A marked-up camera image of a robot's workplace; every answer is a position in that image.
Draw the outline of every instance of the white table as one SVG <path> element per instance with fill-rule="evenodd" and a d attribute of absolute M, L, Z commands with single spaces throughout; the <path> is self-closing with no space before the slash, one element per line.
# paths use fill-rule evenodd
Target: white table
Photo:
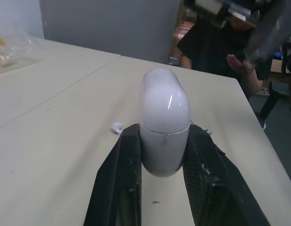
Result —
<path fill-rule="evenodd" d="M 176 73 L 193 122 L 212 132 L 270 224 L 291 226 L 291 181 L 237 81 L 123 56 L 0 128 L 0 226 L 82 226 L 119 138 L 109 127 L 138 123 L 141 79 L 159 67 Z M 142 226 L 177 225 L 194 225 L 182 170 L 156 178 L 142 169 Z"/>
<path fill-rule="evenodd" d="M 0 67 L 0 73 L 4 72 L 0 74 L 0 127 L 120 57 L 48 40 L 36 41 L 40 51 Z"/>

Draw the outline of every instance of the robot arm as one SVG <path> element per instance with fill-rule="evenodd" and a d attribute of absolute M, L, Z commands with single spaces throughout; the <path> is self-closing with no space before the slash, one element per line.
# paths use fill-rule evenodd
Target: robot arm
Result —
<path fill-rule="evenodd" d="M 185 6 L 205 15 L 210 22 L 223 27 L 232 16 L 256 26 L 245 49 L 247 59 L 254 65 L 267 60 L 273 51 L 291 36 L 291 0 L 253 0 L 252 6 L 265 9 L 259 22 L 251 15 L 249 1 L 185 0 Z"/>

